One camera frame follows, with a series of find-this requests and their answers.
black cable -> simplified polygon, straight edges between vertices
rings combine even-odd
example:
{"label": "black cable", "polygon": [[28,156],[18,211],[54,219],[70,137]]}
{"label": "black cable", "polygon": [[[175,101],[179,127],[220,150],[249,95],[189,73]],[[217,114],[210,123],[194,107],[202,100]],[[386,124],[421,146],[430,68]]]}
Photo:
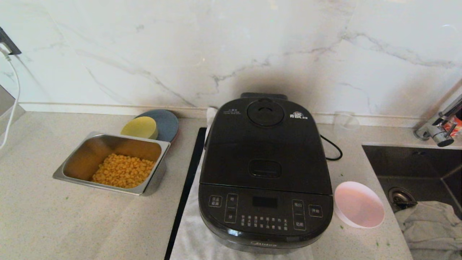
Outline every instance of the black cable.
{"label": "black cable", "polygon": [[340,156],[337,157],[337,158],[327,158],[326,157],[326,160],[329,160],[329,161],[338,161],[340,160],[340,158],[342,158],[343,156],[343,153],[342,153],[342,150],[340,150],[340,148],[333,142],[331,142],[329,139],[323,137],[322,135],[320,135],[322,139],[326,140],[328,143],[332,144],[332,146],[334,146],[335,148],[337,148],[337,150],[340,152]]}

yellow plate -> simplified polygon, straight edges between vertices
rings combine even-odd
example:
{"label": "yellow plate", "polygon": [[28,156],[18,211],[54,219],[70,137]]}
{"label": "yellow plate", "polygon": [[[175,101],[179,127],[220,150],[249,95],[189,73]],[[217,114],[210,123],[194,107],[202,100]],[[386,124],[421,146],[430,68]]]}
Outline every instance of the yellow plate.
{"label": "yellow plate", "polygon": [[128,122],[120,132],[121,135],[157,139],[159,130],[156,121],[150,117],[139,117]]}

white marble backsplash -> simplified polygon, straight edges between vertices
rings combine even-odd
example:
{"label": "white marble backsplash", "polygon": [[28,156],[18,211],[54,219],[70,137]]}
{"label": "white marble backsplash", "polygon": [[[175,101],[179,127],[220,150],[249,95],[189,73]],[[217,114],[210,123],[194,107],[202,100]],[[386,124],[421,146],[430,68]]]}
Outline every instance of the white marble backsplash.
{"label": "white marble backsplash", "polygon": [[[462,78],[460,0],[1,0],[23,104],[221,106],[420,118]],[[9,67],[0,82],[13,95]]]}

white cloth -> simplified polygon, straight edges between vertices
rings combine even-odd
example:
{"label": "white cloth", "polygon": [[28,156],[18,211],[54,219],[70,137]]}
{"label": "white cloth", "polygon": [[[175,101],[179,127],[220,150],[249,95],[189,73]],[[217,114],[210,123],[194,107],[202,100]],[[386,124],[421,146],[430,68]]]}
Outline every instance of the white cloth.
{"label": "white cloth", "polygon": [[[216,114],[216,109],[207,110],[207,132]],[[170,256],[171,260],[312,260],[311,247],[307,246],[285,255],[252,254],[230,249],[219,243],[214,234],[205,226],[199,213],[198,191],[201,166],[197,168],[196,176],[189,192],[184,208],[175,244]]]}
{"label": "white cloth", "polygon": [[414,260],[462,260],[462,221],[452,206],[421,201],[395,216]]}

electrical outlet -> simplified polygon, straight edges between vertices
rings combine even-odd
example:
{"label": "electrical outlet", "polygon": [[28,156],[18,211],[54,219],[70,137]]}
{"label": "electrical outlet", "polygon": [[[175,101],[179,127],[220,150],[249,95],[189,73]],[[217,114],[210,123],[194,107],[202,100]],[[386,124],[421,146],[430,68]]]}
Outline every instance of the electrical outlet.
{"label": "electrical outlet", "polygon": [[11,53],[10,55],[18,55],[21,54],[19,48],[14,44],[14,42],[8,37],[6,32],[0,27],[0,43],[4,43],[10,48]]}

